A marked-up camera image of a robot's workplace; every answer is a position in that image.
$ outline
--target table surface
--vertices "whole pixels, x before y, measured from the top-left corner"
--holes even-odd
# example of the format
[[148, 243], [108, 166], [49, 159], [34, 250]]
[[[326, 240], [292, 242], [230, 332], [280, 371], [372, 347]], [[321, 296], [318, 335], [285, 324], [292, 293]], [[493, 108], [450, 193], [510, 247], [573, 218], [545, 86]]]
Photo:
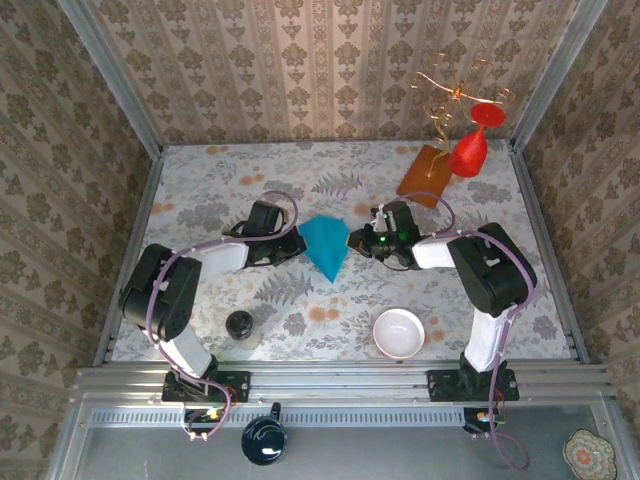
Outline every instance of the table surface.
[[[246, 219], [264, 191], [287, 191], [298, 202], [299, 222], [318, 214], [343, 218], [350, 231], [370, 221], [370, 207], [387, 202], [424, 142], [316, 142], [169, 147], [144, 245], [173, 249], [218, 238]], [[444, 198], [456, 228], [498, 222], [538, 276], [533, 303], [515, 322], [507, 358], [569, 358], [506, 142], [490, 141], [482, 172], [452, 177]], [[446, 209], [411, 203], [423, 233], [444, 227]], [[391, 307], [422, 321], [425, 344], [416, 359], [455, 359], [469, 340], [473, 307], [454, 269], [394, 272], [350, 251], [335, 283], [305, 255], [271, 268], [250, 268], [201, 282], [191, 325], [221, 361], [381, 359], [373, 322]], [[262, 335], [257, 348], [241, 348], [224, 322], [250, 312]], [[124, 320], [112, 359], [156, 359], [145, 336]]]

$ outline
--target gold wire sculpture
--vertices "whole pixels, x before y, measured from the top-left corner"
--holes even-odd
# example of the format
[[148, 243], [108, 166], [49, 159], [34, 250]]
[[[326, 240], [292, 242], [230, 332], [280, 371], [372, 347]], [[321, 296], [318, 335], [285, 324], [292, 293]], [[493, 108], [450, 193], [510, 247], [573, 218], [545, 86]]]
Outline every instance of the gold wire sculpture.
[[437, 139], [437, 141], [442, 146], [442, 152], [436, 155], [431, 161], [431, 168], [429, 168], [427, 172], [427, 177], [431, 176], [435, 161], [451, 152], [451, 143], [445, 129], [454, 121], [454, 109], [461, 112], [470, 122], [477, 123], [467, 113], [467, 108], [463, 105], [463, 102], [465, 102], [465, 104], [494, 103], [498, 105], [509, 105], [516, 99], [512, 90], [501, 86], [495, 86], [494, 98], [484, 98], [471, 94], [475, 88], [482, 85], [482, 82], [486, 78], [495, 74], [496, 69], [488, 60], [482, 58], [475, 61], [471, 66], [468, 80], [458, 80], [455, 62], [453, 62], [447, 54], [441, 52], [435, 55], [432, 65], [438, 67], [442, 64], [449, 65], [448, 73], [450, 74], [450, 79], [453, 81], [453, 86], [438, 83], [423, 72], [415, 71], [407, 74], [407, 84], [410, 88], [420, 90], [431, 83], [443, 92], [443, 94], [437, 98], [439, 104], [436, 104], [436, 106], [431, 107], [429, 99], [422, 105], [425, 113], [433, 120], [436, 130], [440, 134], [441, 138]]

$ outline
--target gray floor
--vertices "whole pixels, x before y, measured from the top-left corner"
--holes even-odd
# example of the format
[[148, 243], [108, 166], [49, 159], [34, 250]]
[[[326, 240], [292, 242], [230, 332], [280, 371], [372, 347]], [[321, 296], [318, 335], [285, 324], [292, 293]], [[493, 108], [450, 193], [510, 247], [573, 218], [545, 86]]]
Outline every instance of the gray floor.
[[[490, 440], [474, 441], [458, 428], [291, 429], [285, 455], [269, 467], [244, 459], [241, 429], [222, 430], [206, 443], [192, 443], [178, 429], [95, 429], [76, 478], [561, 480], [574, 478], [562, 447], [578, 428], [595, 431], [589, 410], [510, 411], [504, 431], [518, 436], [532, 457], [525, 474], [508, 470]], [[516, 455], [508, 444], [505, 450]]]

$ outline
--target wall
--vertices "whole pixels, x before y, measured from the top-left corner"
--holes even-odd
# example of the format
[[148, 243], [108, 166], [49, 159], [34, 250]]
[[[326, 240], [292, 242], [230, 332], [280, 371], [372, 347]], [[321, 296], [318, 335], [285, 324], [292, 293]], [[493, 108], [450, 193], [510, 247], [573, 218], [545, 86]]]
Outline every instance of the wall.
[[[423, 138], [436, 132], [407, 72], [443, 51], [477, 91], [518, 100], [504, 138], [577, 0], [91, 0], [93, 15], [163, 144]], [[460, 136], [460, 128], [453, 136]]]
[[37, 478], [88, 366], [149, 159], [61, 10], [0, 2], [0, 478]]
[[526, 156], [574, 309], [640, 446], [640, 2], [610, 0]]

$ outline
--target pink cable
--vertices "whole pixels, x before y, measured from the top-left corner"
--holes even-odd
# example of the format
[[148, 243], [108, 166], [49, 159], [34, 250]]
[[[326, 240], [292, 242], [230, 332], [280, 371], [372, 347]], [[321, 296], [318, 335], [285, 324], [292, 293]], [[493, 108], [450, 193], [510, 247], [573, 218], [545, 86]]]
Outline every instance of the pink cable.
[[160, 354], [167, 360], [167, 362], [169, 362], [169, 365], [171, 365], [182, 376], [188, 378], [189, 380], [191, 380], [194, 383], [200, 383], [200, 384], [203, 384], [203, 385], [209, 385], [209, 386], [211, 386], [213, 388], [216, 388], [216, 389], [220, 390], [224, 394], [224, 397], [225, 397], [224, 413], [222, 414], [222, 418], [220, 419], [218, 424], [213, 428], [213, 430], [211, 430], [211, 432], [209, 432], [209, 436], [215, 434], [218, 431], [218, 429], [224, 424], [224, 422], [227, 420], [227, 417], [229, 416], [229, 411], [231, 410], [231, 396], [229, 395], [229, 391], [224, 386], [220, 385], [217, 382], [214, 382], [212, 380], [207, 380], [207, 379], [204, 379], [204, 378], [198, 378], [198, 377], [195, 377], [195, 376], [187, 373], [182, 367], [180, 367], [179, 365], [177, 365], [175, 362], [173, 362], [171, 360], [171, 358], [169, 357], [167, 352], [162, 348], [162, 344], [160, 343], [160, 339], [153, 338], [153, 333], [152, 333], [153, 310], [154, 310], [155, 305], [156, 305], [156, 300], [158, 299], [158, 294], [160, 293], [160, 285], [162, 284], [162, 282], [166, 278], [167, 272], [171, 268], [171, 265], [173, 265], [176, 262], [176, 260], [178, 260], [178, 258], [180, 258], [180, 257], [182, 257], [182, 256], [184, 256], [184, 255], [186, 255], [188, 253], [195, 253], [197, 251], [204, 250], [206, 248], [211, 248], [211, 247], [215, 247], [217, 245], [222, 245], [223, 243], [245, 243], [245, 242], [274, 240], [276, 238], [280, 238], [280, 237], [286, 235], [287, 233], [289, 233], [293, 229], [293, 227], [295, 226], [296, 222], [298, 221], [298, 205], [297, 205], [296, 201], [288, 193], [282, 192], [280, 190], [269, 190], [269, 191], [263, 193], [260, 196], [260, 198], [264, 197], [265, 195], [271, 195], [271, 194], [283, 196], [289, 202], [291, 202], [291, 204], [293, 205], [293, 211], [294, 211], [293, 220], [291, 222], [289, 222], [289, 224], [283, 230], [281, 230], [280, 232], [275, 233], [273, 235], [266, 235], [264, 237], [249, 237], [249, 238], [223, 237], [223, 238], [217, 238], [215, 240], [209, 240], [207, 242], [203, 242], [203, 243], [200, 243], [198, 245], [194, 245], [193, 247], [183, 248], [179, 252], [176, 252], [171, 257], [169, 257], [169, 259], [162, 266], [162, 268], [160, 269], [160, 273], [158, 273], [158, 278], [156, 278], [156, 280], [155, 280], [155, 282], [153, 284], [153, 289], [151, 290], [151, 296], [149, 297], [149, 305], [147, 306], [147, 314], [146, 314], [146, 318], [145, 318], [145, 333], [147, 334], [147, 339], [149, 340], [149, 342], [156, 349], [158, 349]]
[[406, 195], [400, 195], [399, 197], [394, 198], [393, 201], [395, 202], [397, 200], [402, 200], [402, 199], [411, 200], [411, 197], [413, 197], [414, 195], [426, 195], [427, 197], [435, 198], [436, 200], [439, 200], [447, 208], [447, 210], [449, 210], [449, 214], [451, 215], [451, 222], [449, 223], [449, 225], [447, 225], [446, 228], [443, 228], [442, 230], [438, 230], [436, 232], [437, 234], [448, 232], [453, 228], [453, 226], [456, 224], [456, 214], [453, 211], [453, 208], [451, 208], [451, 205], [449, 205], [449, 203], [446, 202], [440, 195], [437, 195], [432, 192], [426, 192], [426, 191], [411, 192], [411, 193], [407, 193]]
[[[496, 359], [495, 359], [494, 366], [493, 366], [493, 372], [491, 373], [491, 383], [489, 385], [489, 429], [491, 431], [491, 439], [493, 440], [493, 445], [496, 447], [496, 450], [498, 451], [498, 453], [502, 457], [502, 460], [507, 465], [509, 465], [511, 468], [513, 468], [515, 470], [525, 471], [531, 465], [531, 457], [529, 456], [529, 451], [522, 444], [522, 442], [520, 442], [520, 440], [518, 440], [517, 438], [512, 437], [511, 435], [503, 433], [503, 432], [498, 432], [496, 430], [495, 415], [493, 413], [493, 402], [494, 402], [494, 396], [495, 396], [495, 390], [496, 390], [496, 383], [498, 381], [498, 368], [500, 367], [500, 361], [502, 360], [502, 355], [504, 353], [504, 347], [505, 347], [505, 345], [507, 343], [507, 336], [509, 335], [509, 328], [511, 327], [511, 323], [513, 322], [513, 320], [512, 320], [513, 317], [517, 313], [519, 313], [520, 311], [522, 311], [525, 308], [527, 308], [529, 303], [531, 303], [531, 300], [533, 300], [533, 291], [534, 291], [533, 280], [532, 280], [531, 276], [529, 275], [529, 272], [527, 272], [527, 269], [525, 268], [525, 266], [518, 259], [518, 257], [516, 257], [515, 254], [511, 250], [509, 250], [507, 248], [507, 246], [504, 243], [502, 243], [501, 241], [497, 240], [496, 238], [492, 237], [491, 235], [487, 235], [486, 233], [478, 232], [478, 231], [475, 231], [475, 230], [465, 230], [465, 231], [459, 232], [459, 234], [460, 235], [472, 235], [472, 236], [475, 236], [475, 237], [479, 237], [479, 238], [482, 238], [483, 240], [486, 240], [487, 242], [495, 245], [496, 247], [498, 247], [500, 250], [502, 250], [504, 252], [505, 255], [507, 255], [507, 257], [509, 257], [509, 260], [511, 260], [513, 262], [513, 264], [520, 271], [520, 274], [522, 275], [522, 278], [524, 278], [524, 281], [527, 284], [527, 298], [525, 299], [524, 302], [522, 302], [520, 305], [518, 305], [516, 308], [514, 308], [513, 310], [511, 310], [507, 314], [507, 322], [505, 323], [504, 329], [502, 330], [502, 335], [500, 336], [500, 340], [498, 342], [498, 352], [496, 353]], [[500, 441], [498, 440], [498, 436], [507, 438], [507, 439], [511, 440], [512, 442], [514, 442], [518, 447], [520, 447], [520, 449], [524, 452], [524, 455], [526, 457], [525, 458], [525, 462], [524, 462], [523, 465], [516, 465], [515, 463], [513, 463], [511, 460], [509, 460], [507, 458], [507, 456], [505, 455], [504, 451], [502, 450], [502, 446], [500, 445]]]
[[[482, 238], [483, 240], [486, 240], [487, 242], [498, 247], [500, 250], [504, 252], [505, 255], [507, 255], [507, 257], [509, 257], [509, 260], [511, 260], [513, 264], [516, 266], [516, 268], [520, 271], [522, 278], [524, 278], [524, 281], [527, 284], [527, 298], [525, 299], [524, 302], [522, 302], [520, 305], [518, 305], [516, 308], [514, 308], [507, 314], [507, 322], [505, 323], [505, 326], [502, 330], [502, 335], [500, 336], [500, 340], [498, 341], [498, 352], [496, 353], [495, 365], [493, 367], [493, 372], [491, 374], [491, 383], [489, 385], [489, 428], [491, 431], [491, 439], [493, 440], [493, 444], [496, 447], [496, 450], [498, 451], [500, 456], [502, 457], [502, 460], [504, 460], [504, 462], [507, 465], [509, 465], [511, 468], [515, 470], [525, 471], [531, 465], [531, 457], [529, 456], [529, 452], [527, 448], [524, 446], [524, 444], [520, 442], [520, 440], [518, 440], [517, 438], [507, 433], [498, 432], [496, 430], [495, 415], [493, 413], [493, 401], [495, 396], [496, 383], [498, 381], [498, 368], [500, 367], [500, 361], [502, 360], [504, 347], [507, 343], [509, 328], [511, 326], [511, 323], [513, 322], [512, 320], [513, 317], [518, 312], [527, 308], [527, 305], [529, 305], [529, 303], [531, 303], [531, 300], [533, 300], [533, 291], [534, 291], [533, 280], [529, 275], [529, 272], [527, 272], [527, 269], [525, 268], [525, 266], [518, 259], [518, 257], [516, 257], [516, 255], [511, 250], [509, 250], [505, 244], [503, 244], [501, 241], [497, 240], [496, 238], [492, 237], [491, 235], [487, 235], [486, 233], [479, 232], [476, 230], [465, 230], [457, 233], [446, 233], [449, 230], [451, 230], [451, 228], [453, 228], [453, 225], [455, 224], [456, 216], [455, 216], [455, 213], [453, 212], [453, 208], [451, 208], [451, 205], [449, 205], [449, 203], [443, 200], [440, 195], [437, 195], [433, 192], [426, 192], [426, 191], [411, 192], [411, 193], [407, 193], [406, 195], [401, 195], [399, 197], [396, 197], [393, 201], [401, 200], [401, 199], [410, 199], [410, 197], [414, 195], [426, 195], [439, 200], [447, 208], [447, 210], [449, 210], [449, 213], [451, 214], [451, 223], [446, 228], [436, 232], [434, 234], [434, 237], [436, 235], [441, 235], [444, 233], [445, 234], [443, 235], [444, 237], [459, 237], [459, 236], [472, 235], [475, 237]], [[518, 447], [520, 447], [520, 449], [524, 452], [524, 455], [526, 457], [524, 465], [522, 466], [515, 465], [511, 460], [507, 458], [507, 456], [504, 454], [504, 451], [502, 450], [502, 446], [500, 445], [498, 437], [503, 437], [508, 440], [511, 440]]]

